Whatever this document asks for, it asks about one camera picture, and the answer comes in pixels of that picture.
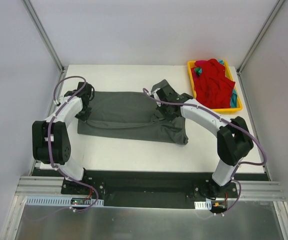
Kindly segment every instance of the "white wall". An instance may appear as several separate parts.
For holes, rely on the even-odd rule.
[[[0,0],[0,234],[59,73],[20,0]]]
[[[273,180],[288,202],[288,1],[242,72],[258,137]]]
[[[64,65],[238,67],[276,0],[32,0]]]

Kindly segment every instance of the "purple cable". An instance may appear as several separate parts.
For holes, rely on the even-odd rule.
[[[227,125],[230,125],[231,127],[241,131],[242,133],[246,134],[247,136],[249,136],[253,142],[257,145],[258,149],[261,151],[262,153],[262,156],[263,156],[263,162],[261,163],[256,163],[256,162],[251,162],[251,161],[241,161],[239,163],[237,163],[232,175],[230,176],[231,178],[231,181],[232,182],[235,182],[238,184],[239,186],[239,192],[238,192],[238,196],[235,200],[235,202],[225,211],[227,212],[228,210],[232,209],[232,207],[234,207],[236,205],[236,203],[239,201],[240,197],[241,197],[241,193],[242,193],[242,185],[239,181],[235,180],[233,177],[235,175],[235,173],[237,172],[239,166],[241,164],[249,164],[249,165],[255,165],[255,166],[263,166],[267,163],[268,161],[268,156],[264,150],[264,148],[261,146],[260,142],[252,135],[250,134],[248,131],[246,131],[245,129],[239,127],[239,126],[236,126],[234,125],[233,123],[227,121],[226,119],[223,119],[221,118],[220,115],[216,114],[215,112],[213,112],[212,110],[204,107],[204,106],[198,106],[196,104],[192,104],[192,103],[176,103],[176,102],[167,102],[167,101],[162,101],[162,100],[159,100],[159,99],[155,99],[154,97],[150,96],[150,92],[146,89],[146,88],[143,88],[143,93],[145,93],[145,95],[147,97],[149,97],[150,99],[154,100],[155,102],[158,102],[158,103],[161,103],[161,104],[167,104],[167,105],[175,105],[175,106],[188,106],[188,107],[194,107],[194,108],[198,108],[198,109],[202,109],[203,111],[209,113],[210,115],[214,116],[215,118],[217,118],[218,120],[226,123]]]
[[[72,96],[70,96],[67,101],[63,102],[63,104],[62,104],[62,105],[58,108],[58,110],[55,112],[54,116],[50,119],[50,121],[49,121],[49,123],[48,123],[48,128],[47,128],[47,146],[48,146],[49,161],[50,161],[50,165],[51,165],[52,168],[58,170],[58,172],[59,172],[63,177],[65,177],[65,178],[67,178],[67,179],[69,179],[69,180],[71,180],[71,181],[73,181],[73,182],[75,182],[75,183],[77,183],[77,184],[80,184],[80,185],[82,185],[82,186],[88,187],[89,189],[91,189],[92,191],[95,192],[95,194],[96,194],[96,200],[95,200],[92,204],[90,204],[89,206],[87,206],[87,207],[84,208],[84,209],[75,209],[75,211],[77,211],[77,212],[84,212],[84,211],[88,210],[89,208],[91,208],[92,206],[94,206],[94,205],[96,204],[96,202],[99,200],[99,193],[98,193],[98,191],[97,191],[93,186],[88,185],[88,184],[86,184],[86,183],[84,183],[84,182],[80,182],[80,181],[78,181],[78,180],[76,180],[76,179],[74,179],[74,178],[66,175],[61,169],[59,169],[58,165],[55,165],[55,164],[54,164],[53,153],[52,153],[52,142],[51,142],[51,128],[52,128],[52,124],[53,124],[54,120],[55,120],[56,117],[59,115],[59,113],[63,110],[63,108],[64,108],[80,91],[82,91],[82,89],[83,89],[83,88],[86,86],[86,84],[87,84],[86,79],[85,79],[84,77],[82,77],[82,76],[68,76],[68,77],[63,78],[63,79],[62,79],[61,81],[59,81],[59,82],[57,83],[57,85],[55,86],[55,89],[54,89],[54,92],[53,92],[53,100],[54,100],[54,101],[56,101],[55,95],[56,95],[56,90],[57,90],[57,88],[59,87],[59,85],[60,85],[62,82],[64,82],[65,80],[67,80],[67,79],[72,79],[72,78],[80,78],[80,79],[83,79],[83,80],[84,80],[84,84],[82,85],[82,87],[81,87],[80,89],[78,89],[76,92],[74,92],[74,94],[73,94]],[[65,207],[61,207],[61,208],[57,209],[56,211],[54,211],[54,212],[52,212],[52,213],[50,213],[50,214],[48,214],[48,215],[46,215],[46,216],[37,218],[37,219],[30,219],[30,218],[28,218],[27,215],[26,215],[26,213],[24,212],[24,217],[25,217],[26,219],[28,219],[28,220],[31,220],[31,221],[40,221],[40,220],[46,219],[46,218],[48,218],[48,217],[56,214],[57,212],[59,212],[59,211],[61,211],[61,210],[69,209],[69,208],[70,208],[70,207],[66,207],[66,206],[65,206]]]

